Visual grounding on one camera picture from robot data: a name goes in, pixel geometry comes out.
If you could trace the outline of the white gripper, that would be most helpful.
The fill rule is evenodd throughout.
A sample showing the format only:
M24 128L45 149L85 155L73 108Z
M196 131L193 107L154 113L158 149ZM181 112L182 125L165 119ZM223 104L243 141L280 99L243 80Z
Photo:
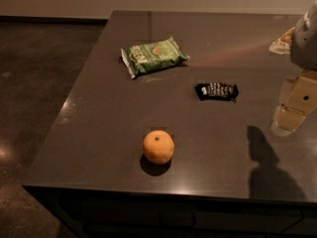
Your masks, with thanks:
M291 62L303 70L281 86L271 132L286 137L317 108L317 1L296 23L291 38Z

